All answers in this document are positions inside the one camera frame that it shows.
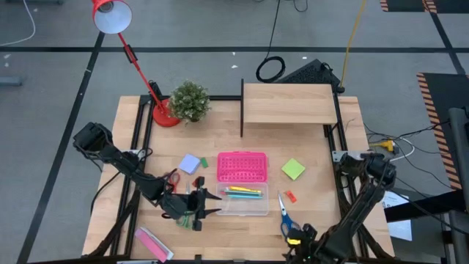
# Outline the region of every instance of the sticky note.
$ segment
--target sticky note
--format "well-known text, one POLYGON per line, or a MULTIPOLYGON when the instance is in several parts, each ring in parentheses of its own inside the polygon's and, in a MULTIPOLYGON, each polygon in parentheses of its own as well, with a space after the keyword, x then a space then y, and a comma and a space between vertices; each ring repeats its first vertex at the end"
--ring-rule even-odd
POLYGON ((302 172, 304 172, 305 167, 301 165, 298 161, 294 158, 291 158, 282 168, 288 177, 292 178, 292 180, 296 180, 302 172))
POLYGON ((192 175, 196 172, 197 168, 200 165, 200 160, 191 154, 185 154, 184 158, 182 159, 181 163, 179 164, 179 168, 187 172, 188 174, 192 175))
POLYGON ((202 163, 202 166, 203 166, 204 168, 207 168, 207 167, 208 167, 207 159, 201 158, 201 159, 200 159, 200 162, 202 163))

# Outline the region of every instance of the green plant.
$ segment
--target green plant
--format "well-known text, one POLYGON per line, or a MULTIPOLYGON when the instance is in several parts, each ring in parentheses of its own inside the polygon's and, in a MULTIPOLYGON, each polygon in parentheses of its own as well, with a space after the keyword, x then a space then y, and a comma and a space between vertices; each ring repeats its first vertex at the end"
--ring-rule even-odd
POLYGON ((207 89, 192 81, 185 81, 171 93, 168 107, 172 117, 197 122, 210 110, 209 104, 207 89))

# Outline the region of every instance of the green sticky note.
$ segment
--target green sticky note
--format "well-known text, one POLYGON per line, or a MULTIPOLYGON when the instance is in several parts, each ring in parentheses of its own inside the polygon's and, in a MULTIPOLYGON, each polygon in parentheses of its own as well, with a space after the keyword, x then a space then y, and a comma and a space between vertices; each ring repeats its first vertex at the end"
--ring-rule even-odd
POLYGON ((201 158, 200 159, 200 163, 202 163, 202 166, 204 168, 207 168, 208 167, 208 163, 207 163, 207 160, 205 158, 201 158))
POLYGON ((302 172, 304 172, 305 167, 301 165, 298 161, 294 158, 291 158, 282 168, 288 177, 292 178, 292 180, 296 180, 302 172))

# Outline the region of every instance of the red eraser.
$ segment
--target red eraser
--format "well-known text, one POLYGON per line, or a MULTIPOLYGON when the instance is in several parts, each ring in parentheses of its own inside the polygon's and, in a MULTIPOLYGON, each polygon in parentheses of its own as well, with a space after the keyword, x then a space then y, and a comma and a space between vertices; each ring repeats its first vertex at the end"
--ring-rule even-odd
POLYGON ((290 201, 296 202, 296 197, 295 197, 295 195, 293 195, 293 193, 291 191, 287 191, 287 196, 288 196, 288 198, 290 198, 290 201))

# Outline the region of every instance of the red desk lamp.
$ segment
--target red desk lamp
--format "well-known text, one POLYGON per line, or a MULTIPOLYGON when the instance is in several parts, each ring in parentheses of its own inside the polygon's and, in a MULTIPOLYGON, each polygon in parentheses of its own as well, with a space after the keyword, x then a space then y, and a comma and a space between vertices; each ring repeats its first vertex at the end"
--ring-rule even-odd
POLYGON ((132 47, 128 45, 121 32, 123 32, 132 21, 132 10, 123 0, 92 0, 93 2, 93 21, 96 27, 106 34, 118 34, 120 41, 124 45, 125 54, 132 63, 141 78, 144 80, 145 85, 156 101, 156 107, 153 109, 153 119, 155 122, 163 127, 171 127, 177 125, 180 120, 175 117, 169 116, 169 110, 166 107, 169 99, 160 100, 155 90, 149 85, 145 75, 140 70, 137 62, 137 57, 133 53, 132 47))

